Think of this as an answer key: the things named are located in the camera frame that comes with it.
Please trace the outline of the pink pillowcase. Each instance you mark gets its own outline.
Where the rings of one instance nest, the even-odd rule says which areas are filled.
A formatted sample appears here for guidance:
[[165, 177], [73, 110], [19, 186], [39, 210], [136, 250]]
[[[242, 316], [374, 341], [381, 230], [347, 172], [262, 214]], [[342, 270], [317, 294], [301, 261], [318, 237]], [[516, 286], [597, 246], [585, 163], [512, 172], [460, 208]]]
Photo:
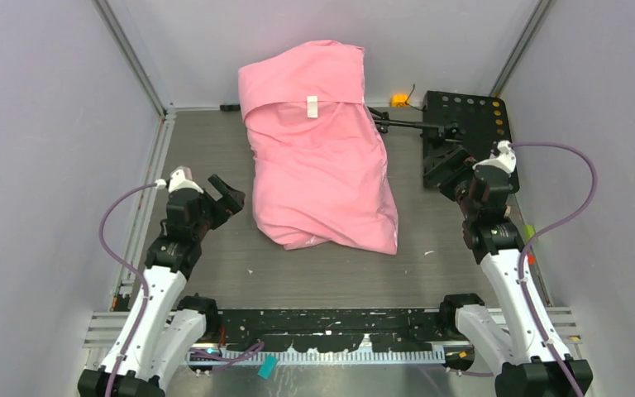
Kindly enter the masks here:
[[365, 104], [365, 52], [309, 41], [238, 71], [258, 229], [287, 250], [334, 242], [393, 255], [399, 215]]

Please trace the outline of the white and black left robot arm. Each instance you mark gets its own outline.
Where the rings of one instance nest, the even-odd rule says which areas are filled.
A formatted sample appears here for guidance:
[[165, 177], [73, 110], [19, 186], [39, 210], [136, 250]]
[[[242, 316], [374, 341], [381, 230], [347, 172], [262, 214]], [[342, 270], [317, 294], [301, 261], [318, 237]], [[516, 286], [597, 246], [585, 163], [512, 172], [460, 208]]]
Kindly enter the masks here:
[[196, 341], [211, 342], [221, 320], [214, 299], [198, 294], [180, 297], [202, 255], [208, 232], [226, 223], [245, 205], [246, 196], [218, 175], [209, 183], [221, 195], [214, 198], [179, 167], [168, 179], [158, 179], [125, 193], [128, 198], [146, 189], [168, 191], [166, 217], [138, 270], [98, 237], [105, 252], [133, 273], [140, 291], [108, 354], [96, 369], [85, 369], [77, 384], [82, 396], [164, 396], [169, 383]]

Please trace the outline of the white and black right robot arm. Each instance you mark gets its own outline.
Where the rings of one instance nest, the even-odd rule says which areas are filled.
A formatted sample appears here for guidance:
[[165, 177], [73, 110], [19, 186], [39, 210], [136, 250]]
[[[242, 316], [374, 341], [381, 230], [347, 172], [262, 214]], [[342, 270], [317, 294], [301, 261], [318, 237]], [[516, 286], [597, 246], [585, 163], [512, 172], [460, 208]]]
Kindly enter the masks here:
[[481, 161], [457, 147], [430, 172], [438, 191], [458, 204], [465, 244], [505, 319], [497, 325], [476, 294], [449, 294], [438, 327], [472, 344], [494, 377], [497, 396], [584, 396], [594, 378], [590, 364], [571, 355], [550, 320], [529, 268], [530, 246], [508, 216], [516, 159], [510, 141], [500, 141]]

